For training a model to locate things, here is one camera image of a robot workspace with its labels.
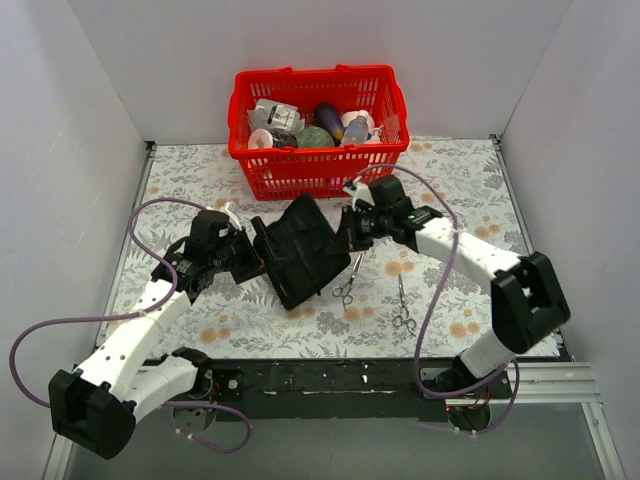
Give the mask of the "black zip tool case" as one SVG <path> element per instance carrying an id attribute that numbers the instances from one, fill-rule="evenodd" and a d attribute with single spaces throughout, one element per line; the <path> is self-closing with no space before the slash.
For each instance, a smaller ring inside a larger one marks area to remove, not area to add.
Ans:
<path id="1" fill-rule="evenodd" d="M 251 224 L 253 247 L 287 310 L 320 293 L 350 265 L 349 254 L 328 252 L 336 233 L 309 194 L 293 200 L 271 224 L 259 216 Z"/>

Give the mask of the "silver thinning scissors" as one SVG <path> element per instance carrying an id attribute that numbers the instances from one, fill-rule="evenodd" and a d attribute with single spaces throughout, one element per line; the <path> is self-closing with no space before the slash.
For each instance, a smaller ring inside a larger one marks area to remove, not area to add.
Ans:
<path id="1" fill-rule="evenodd" d="M 347 281 L 342 286 L 336 286 L 332 290 L 332 295 L 336 298 L 341 299 L 344 310 L 346 310 L 353 303 L 352 289 L 359 273 L 363 258 L 364 253 L 360 253 L 354 261 L 353 268 Z"/>

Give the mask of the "silver straight hair scissors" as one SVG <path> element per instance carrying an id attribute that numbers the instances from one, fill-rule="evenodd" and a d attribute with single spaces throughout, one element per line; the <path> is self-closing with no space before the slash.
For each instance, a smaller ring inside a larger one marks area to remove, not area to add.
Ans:
<path id="1" fill-rule="evenodd" d="M 401 274 L 397 277 L 398 280 L 398 299 L 399 299 L 399 310 L 398 313 L 392 319 L 392 325 L 396 329 L 405 328 L 406 331 L 411 335 L 415 335 L 416 329 L 416 321 L 411 317 L 406 293 L 404 289 L 403 277 Z"/>

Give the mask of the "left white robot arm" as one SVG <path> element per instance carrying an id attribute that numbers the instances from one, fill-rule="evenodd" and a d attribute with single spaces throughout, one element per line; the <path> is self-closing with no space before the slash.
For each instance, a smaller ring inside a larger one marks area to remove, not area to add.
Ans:
<path id="1" fill-rule="evenodd" d="M 154 269 L 132 318 L 125 320 L 73 371 L 58 371 L 48 385 L 54 431 L 104 459 L 119 454 L 139 421 L 179 397 L 202 409 L 216 407 L 240 373 L 215 371 L 204 353 L 180 347 L 147 371 L 147 357 L 213 283 L 229 272 L 241 282 L 261 263 L 229 201 L 203 209 L 190 232 L 172 244 Z"/>

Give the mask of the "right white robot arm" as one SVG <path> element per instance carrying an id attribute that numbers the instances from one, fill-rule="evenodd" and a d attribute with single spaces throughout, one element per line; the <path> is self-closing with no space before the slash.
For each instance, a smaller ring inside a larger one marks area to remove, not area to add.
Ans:
<path id="1" fill-rule="evenodd" d="M 461 231 L 453 215 L 415 206 L 394 175 L 370 184 L 355 178 L 343 189 L 352 203 L 342 210 L 335 249 L 366 251 L 374 240 L 389 237 L 443 262 L 447 272 L 466 276 L 491 299 L 490 329 L 447 370 L 429 380 L 418 377 L 423 394 L 439 399 L 479 395 L 516 356 L 569 320 L 569 305 L 544 254 L 519 255 Z"/>

